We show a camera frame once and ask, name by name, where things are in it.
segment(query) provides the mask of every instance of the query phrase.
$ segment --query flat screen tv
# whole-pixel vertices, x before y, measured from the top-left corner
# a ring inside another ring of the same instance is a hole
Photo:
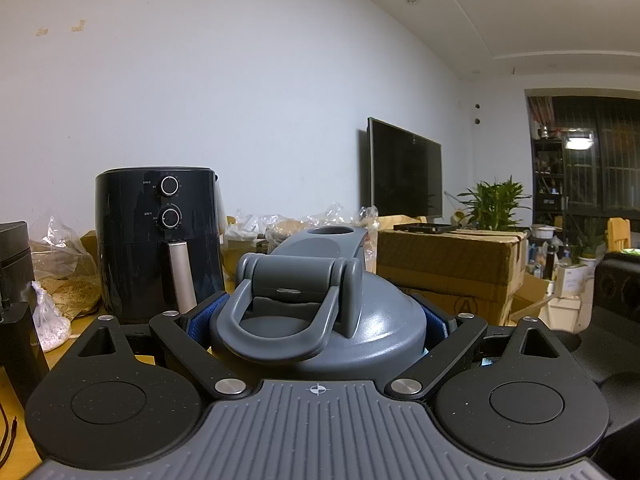
[[[369,118],[371,203],[380,216],[442,216],[441,146]]]

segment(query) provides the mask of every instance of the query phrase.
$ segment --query white pot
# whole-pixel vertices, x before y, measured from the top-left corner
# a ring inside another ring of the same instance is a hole
[[[555,227],[550,225],[532,225],[531,231],[534,238],[540,238],[542,240],[551,240],[554,237]]]
[[[580,263],[585,264],[587,266],[587,278],[592,278],[596,272],[596,263],[597,258],[585,258],[584,256],[580,256]]]

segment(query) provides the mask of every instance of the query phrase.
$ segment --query triangular cutout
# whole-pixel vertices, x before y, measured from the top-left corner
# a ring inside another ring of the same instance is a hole
[[[92,357],[113,354],[115,351],[116,347],[113,344],[113,339],[111,339],[111,333],[107,327],[103,326],[95,331],[78,355],[80,357]]]
[[[556,349],[551,346],[551,343],[546,340],[546,337],[537,328],[527,330],[521,353],[535,357],[558,357]]]

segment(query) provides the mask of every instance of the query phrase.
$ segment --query temperature dial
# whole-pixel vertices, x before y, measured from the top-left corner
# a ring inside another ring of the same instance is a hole
[[[160,181],[160,191],[165,196],[173,196],[178,192],[178,179],[174,176],[166,176]]]
[[[181,218],[180,210],[175,205],[172,205],[162,211],[162,214],[160,215],[160,223],[162,227],[175,229],[178,227]]]

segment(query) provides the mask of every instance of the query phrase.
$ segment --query wall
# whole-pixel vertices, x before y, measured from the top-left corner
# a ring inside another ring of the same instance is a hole
[[[0,221],[50,207],[84,232],[96,174],[166,164],[213,168],[228,214],[355,208],[368,116],[440,142],[444,188],[468,185],[465,86],[369,0],[0,8]]]
[[[640,77],[606,74],[548,74],[487,79],[470,85],[470,128],[473,145],[473,181],[506,180],[510,175],[532,191],[531,147],[526,89],[607,88],[638,91]],[[480,124],[473,124],[475,118]],[[531,200],[525,205],[531,206]],[[531,223],[530,210],[517,216]]]

